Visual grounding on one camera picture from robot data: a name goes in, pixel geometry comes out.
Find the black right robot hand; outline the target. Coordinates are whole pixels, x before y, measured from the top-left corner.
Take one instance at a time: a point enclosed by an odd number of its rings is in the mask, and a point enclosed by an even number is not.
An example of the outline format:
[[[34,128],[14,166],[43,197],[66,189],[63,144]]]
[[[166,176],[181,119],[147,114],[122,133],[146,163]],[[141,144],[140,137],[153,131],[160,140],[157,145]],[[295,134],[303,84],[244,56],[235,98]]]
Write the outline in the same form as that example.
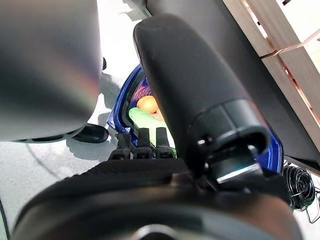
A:
[[[119,137],[107,161],[61,180],[21,211],[14,240],[301,240],[284,177],[257,156],[271,135],[241,81],[182,19],[138,23],[134,43],[173,137],[147,130],[129,156]]]

